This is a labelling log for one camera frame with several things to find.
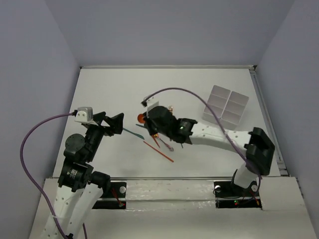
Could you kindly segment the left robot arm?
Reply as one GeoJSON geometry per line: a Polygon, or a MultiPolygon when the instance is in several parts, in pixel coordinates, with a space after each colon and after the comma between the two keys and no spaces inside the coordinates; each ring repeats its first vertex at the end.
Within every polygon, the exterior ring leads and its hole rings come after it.
{"type": "Polygon", "coordinates": [[[80,107],[74,115],[87,130],[85,135],[75,133],[65,141],[53,211],[41,239],[77,238],[94,204],[110,192],[110,176],[94,171],[90,162],[104,136],[122,133],[124,114],[108,117],[105,112],[94,114],[91,107],[80,107]]]}

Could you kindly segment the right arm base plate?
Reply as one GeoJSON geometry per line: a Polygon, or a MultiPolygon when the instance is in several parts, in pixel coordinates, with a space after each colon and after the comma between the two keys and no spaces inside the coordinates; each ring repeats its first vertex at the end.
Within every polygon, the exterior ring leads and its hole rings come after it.
{"type": "Polygon", "coordinates": [[[213,194],[217,209],[262,208],[258,185],[254,181],[243,189],[230,181],[215,181],[213,194]]]}

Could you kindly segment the orange plastic spoon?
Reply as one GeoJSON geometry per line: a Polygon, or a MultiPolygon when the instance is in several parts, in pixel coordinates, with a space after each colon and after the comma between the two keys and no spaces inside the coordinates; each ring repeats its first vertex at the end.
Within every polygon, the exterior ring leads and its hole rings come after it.
{"type": "Polygon", "coordinates": [[[145,124],[145,123],[146,123],[147,116],[146,116],[146,114],[139,114],[138,117],[137,117],[137,119],[138,119],[138,122],[139,122],[140,124],[145,124]]]}

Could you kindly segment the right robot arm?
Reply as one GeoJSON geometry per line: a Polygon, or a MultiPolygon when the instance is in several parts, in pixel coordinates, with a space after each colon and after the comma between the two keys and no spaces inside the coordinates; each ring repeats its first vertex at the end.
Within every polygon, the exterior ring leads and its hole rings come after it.
{"type": "Polygon", "coordinates": [[[270,174],[275,146],[259,127],[251,131],[220,129],[194,119],[177,119],[164,106],[147,109],[142,119],[150,135],[160,133],[179,144],[206,145],[239,154],[244,164],[229,183],[234,195],[243,194],[256,179],[270,174]]]}

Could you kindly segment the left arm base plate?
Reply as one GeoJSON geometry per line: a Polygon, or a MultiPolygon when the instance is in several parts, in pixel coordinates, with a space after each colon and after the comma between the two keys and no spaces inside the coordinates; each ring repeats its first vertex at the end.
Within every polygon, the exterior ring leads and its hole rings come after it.
{"type": "Polygon", "coordinates": [[[110,190],[97,200],[94,204],[94,210],[125,210],[127,183],[124,181],[112,181],[110,190]]]}

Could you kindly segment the yellow-orange chopstick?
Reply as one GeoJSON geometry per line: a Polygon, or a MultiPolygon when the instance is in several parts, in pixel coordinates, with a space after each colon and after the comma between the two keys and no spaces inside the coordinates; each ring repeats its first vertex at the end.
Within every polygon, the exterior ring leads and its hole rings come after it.
{"type": "Polygon", "coordinates": [[[158,143],[158,141],[157,141],[157,139],[156,139],[156,136],[152,135],[152,138],[153,138],[153,140],[155,141],[156,145],[160,148],[160,145],[159,145],[159,143],[158,143]]]}

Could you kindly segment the iridescent metal spoon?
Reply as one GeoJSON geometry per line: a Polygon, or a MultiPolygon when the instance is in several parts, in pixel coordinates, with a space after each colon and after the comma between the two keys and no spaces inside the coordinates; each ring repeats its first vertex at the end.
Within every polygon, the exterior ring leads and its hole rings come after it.
{"type": "Polygon", "coordinates": [[[167,144],[165,141],[163,141],[161,138],[159,138],[159,140],[171,151],[174,151],[174,148],[172,146],[170,146],[169,144],[167,144]]]}

